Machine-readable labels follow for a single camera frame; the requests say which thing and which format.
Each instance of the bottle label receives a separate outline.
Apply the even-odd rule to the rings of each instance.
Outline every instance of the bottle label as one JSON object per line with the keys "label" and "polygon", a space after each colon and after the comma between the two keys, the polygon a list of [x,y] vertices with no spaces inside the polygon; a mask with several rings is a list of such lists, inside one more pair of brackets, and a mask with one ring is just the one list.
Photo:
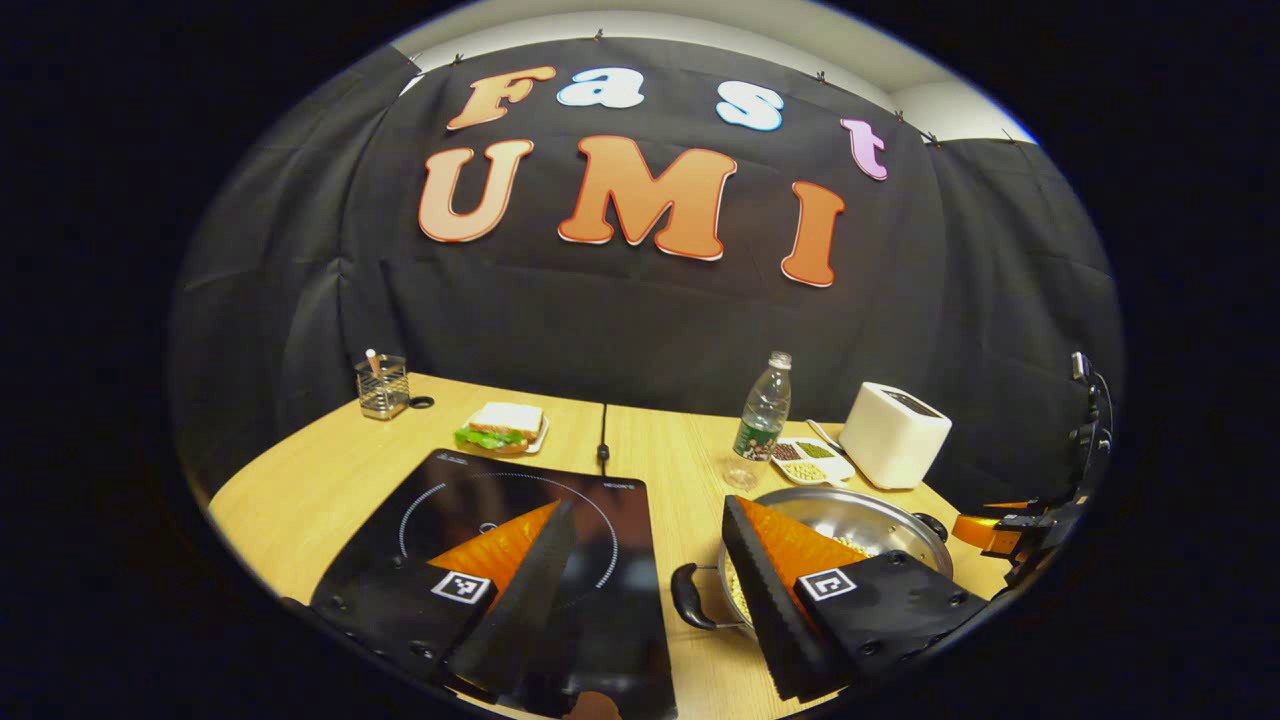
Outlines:
{"label": "bottle label", "polygon": [[733,439],[733,452],[748,460],[768,460],[773,455],[780,432],[759,430],[739,423],[737,438]]}

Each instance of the metal mesh cup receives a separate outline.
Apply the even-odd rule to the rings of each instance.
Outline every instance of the metal mesh cup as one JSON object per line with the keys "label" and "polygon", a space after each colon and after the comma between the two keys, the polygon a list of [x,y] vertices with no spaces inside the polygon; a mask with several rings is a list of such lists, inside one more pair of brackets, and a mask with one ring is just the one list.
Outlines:
{"label": "metal mesh cup", "polygon": [[366,418],[390,420],[408,407],[408,370],[398,355],[379,355],[381,373],[374,374],[369,359],[356,365],[356,392]]}

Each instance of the induction cooktop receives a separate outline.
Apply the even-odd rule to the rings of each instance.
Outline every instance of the induction cooktop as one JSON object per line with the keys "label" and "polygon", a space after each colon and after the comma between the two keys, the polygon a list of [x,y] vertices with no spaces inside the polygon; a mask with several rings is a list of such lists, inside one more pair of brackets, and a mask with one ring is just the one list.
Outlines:
{"label": "induction cooktop", "polygon": [[[376,564],[425,564],[556,500],[572,502],[577,546],[524,679],[497,702],[559,717],[579,693],[595,691],[609,696],[627,720],[676,717],[649,497],[640,480],[436,450],[352,536],[311,605]],[[404,589],[413,597],[416,591]]]}

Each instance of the black handle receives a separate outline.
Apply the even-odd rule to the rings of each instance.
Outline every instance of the black handle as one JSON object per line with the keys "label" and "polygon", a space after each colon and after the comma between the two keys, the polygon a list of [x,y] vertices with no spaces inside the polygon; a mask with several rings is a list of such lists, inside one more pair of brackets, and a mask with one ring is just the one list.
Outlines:
{"label": "black handle", "polygon": [[947,542],[947,527],[940,523],[937,518],[927,512],[911,512],[911,515],[915,515],[922,523],[928,525],[931,530],[937,533],[938,537],[942,538],[942,542]]}
{"label": "black handle", "polygon": [[676,568],[676,571],[671,574],[671,601],[676,605],[676,612],[680,614],[681,620],[700,630],[742,625],[742,623],[717,623],[703,614],[703,596],[698,594],[698,588],[694,587],[694,573],[710,568],[713,566],[690,562]]}

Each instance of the orange letter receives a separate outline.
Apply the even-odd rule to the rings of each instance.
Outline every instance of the orange letter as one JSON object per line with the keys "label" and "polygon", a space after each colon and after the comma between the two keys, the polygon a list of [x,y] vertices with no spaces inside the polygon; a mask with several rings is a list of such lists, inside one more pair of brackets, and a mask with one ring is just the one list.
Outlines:
{"label": "orange letter", "polygon": [[658,250],[698,260],[719,260],[724,255],[716,228],[724,181],[737,172],[732,158],[710,150],[685,150],[653,179],[631,138],[598,135],[582,138],[577,147],[586,155],[586,173],[573,217],[559,224],[562,238],[608,242],[613,225],[604,222],[604,211],[612,197],[628,243],[640,245],[671,208],[667,227],[654,236]]}
{"label": "orange letter", "polygon": [[552,79],[553,77],[556,77],[556,68],[543,65],[540,68],[477,79],[471,83],[471,99],[462,108],[462,113],[444,127],[447,129],[462,129],[488,123],[489,120],[497,120],[507,114],[507,109],[499,105],[503,97],[509,102],[520,102],[525,97],[529,97],[529,92],[534,88],[531,81]]}
{"label": "orange letter", "polygon": [[480,205],[468,215],[453,211],[453,188],[462,165],[475,155],[468,147],[442,150],[426,159],[426,183],[417,206],[417,225],[440,242],[470,242],[498,225],[507,211],[511,183],[516,181],[520,159],[534,150],[527,140],[494,142],[484,151],[490,160]]}
{"label": "orange letter", "polygon": [[796,222],[796,243],[782,260],[782,274],[814,287],[831,287],[836,273],[831,269],[831,236],[836,215],[845,211],[845,201],[835,192],[812,182],[791,183],[791,192],[800,199],[800,220]]}

